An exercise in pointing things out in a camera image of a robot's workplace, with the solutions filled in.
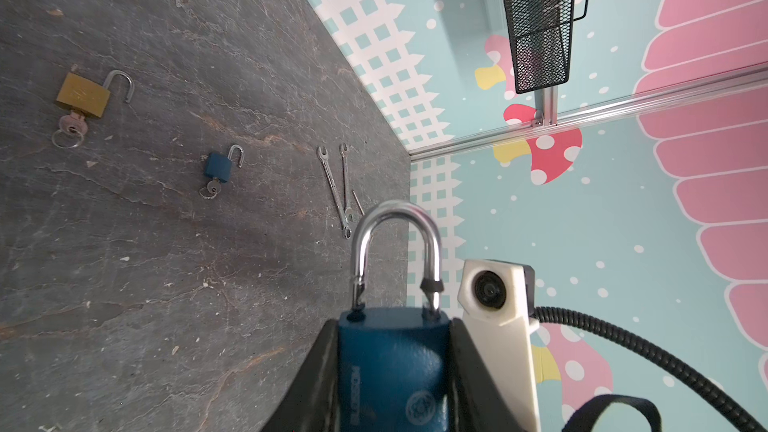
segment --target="black mesh basket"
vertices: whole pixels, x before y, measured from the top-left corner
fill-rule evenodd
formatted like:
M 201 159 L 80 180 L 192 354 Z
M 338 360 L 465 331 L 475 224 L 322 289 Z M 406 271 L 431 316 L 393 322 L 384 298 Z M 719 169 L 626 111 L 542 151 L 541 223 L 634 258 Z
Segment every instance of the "black mesh basket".
M 567 82 L 574 0 L 504 0 L 504 10 L 517 92 Z

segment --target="cable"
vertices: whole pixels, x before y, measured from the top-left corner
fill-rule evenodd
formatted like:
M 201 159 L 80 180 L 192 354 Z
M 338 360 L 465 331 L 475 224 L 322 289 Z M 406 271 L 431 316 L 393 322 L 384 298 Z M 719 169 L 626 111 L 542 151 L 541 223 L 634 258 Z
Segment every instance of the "cable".
M 533 317 L 546 324 L 562 324 L 599 335 L 650 360 L 690 387 L 742 432 L 766 432 L 744 408 L 711 380 L 661 347 L 617 325 L 581 312 L 558 307 L 536 307 Z

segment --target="small blue padlock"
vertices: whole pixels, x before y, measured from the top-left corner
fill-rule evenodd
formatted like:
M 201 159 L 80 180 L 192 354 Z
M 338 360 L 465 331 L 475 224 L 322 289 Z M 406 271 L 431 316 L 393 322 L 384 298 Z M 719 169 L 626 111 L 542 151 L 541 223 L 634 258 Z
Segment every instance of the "small blue padlock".
M 373 229 L 405 218 L 426 245 L 424 308 L 365 309 L 366 256 Z M 339 320 L 340 430 L 443 432 L 448 429 L 450 321 L 440 312 L 440 233 L 410 202 L 383 202 L 363 217 L 352 244 L 352 310 Z
M 243 148 L 237 144 L 230 147 L 230 151 L 225 156 L 217 152 L 211 152 L 208 156 L 208 160 L 205 163 L 205 176 L 210 177 L 211 181 L 208 182 L 206 187 L 200 189 L 200 195 L 203 198 L 215 198 L 221 192 L 221 184 L 227 183 L 230 180 L 232 173 L 232 155 L 235 150 L 240 150 L 240 158 L 237 161 L 237 167 L 243 166 L 243 160 L 245 159 L 245 153 Z

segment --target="metal wrench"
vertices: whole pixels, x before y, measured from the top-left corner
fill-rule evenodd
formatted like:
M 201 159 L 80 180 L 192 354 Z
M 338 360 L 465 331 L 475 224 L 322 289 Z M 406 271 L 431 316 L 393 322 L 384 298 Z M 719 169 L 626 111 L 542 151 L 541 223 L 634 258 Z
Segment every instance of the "metal wrench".
M 336 211 L 339 213 L 339 220 L 341 221 L 341 230 L 344 234 L 344 238 L 350 238 L 352 236 L 352 230 L 350 224 L 346 220 L 344 211 L 341 208 L 341 199 L 339 199 L 339 191 L 336 190 L 336 183 L 333 181 L 333 174 L 331 168 L 328 165 L 328 150 L 324 146 L 317 147 L 317 156 L 322 162 L 322 168 L 326 171 L 326 177 L 328 178 L 328 185 L 331 186 L 331 193 L 333 194 L 333 202 L 336 204 Z
M 339 146 L 339 152 L 341 152 L 341 168 L 344 172 L 344 216 L 347 222 L 354 220 L 352 216 L 352 194 L 350 193 L 350 170 L 346 166 L 346 156 L 350 152 L 350 147 L 342 143 Z

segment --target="blue padlock body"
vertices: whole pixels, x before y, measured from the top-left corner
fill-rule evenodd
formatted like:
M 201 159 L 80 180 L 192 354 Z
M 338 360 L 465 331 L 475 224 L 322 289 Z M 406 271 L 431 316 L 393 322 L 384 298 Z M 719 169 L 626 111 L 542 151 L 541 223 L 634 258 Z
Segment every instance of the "blue padlock body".
M 448 430 L 448 316 L 366 308 L 339 319 L 341 432 Z
M 205 176 L 218 178 L 219 182 L 226 183 L 232 173 L 232 161 L 219 153 L 211 152 L 205 163 Z

